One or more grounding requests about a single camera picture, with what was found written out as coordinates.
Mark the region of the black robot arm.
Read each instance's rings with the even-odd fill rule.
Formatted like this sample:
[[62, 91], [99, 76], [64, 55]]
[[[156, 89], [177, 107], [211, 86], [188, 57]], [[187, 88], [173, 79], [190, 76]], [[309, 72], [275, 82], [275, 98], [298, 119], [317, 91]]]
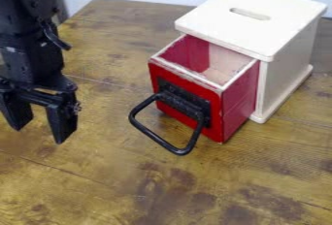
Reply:
[[57, 11], [57, 0], [0, 0], [0, 113], [20, 130], [33, 119], [30, 107], [41, 106], [60, 144], [76, 130], [80, 104], [62, 75], [70, 45], [52, 22]]

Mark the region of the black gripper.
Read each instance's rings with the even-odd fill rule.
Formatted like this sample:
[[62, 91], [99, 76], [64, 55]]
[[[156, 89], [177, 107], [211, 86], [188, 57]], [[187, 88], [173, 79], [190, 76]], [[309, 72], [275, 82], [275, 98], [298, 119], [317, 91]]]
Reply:
[[76, 84], [62, 75], [62, 48], [42, 32], [0, 33], [0, 112], [14, 130], [32, 120], [29, 103], [45, 106], [54, 142], [77, 128]]

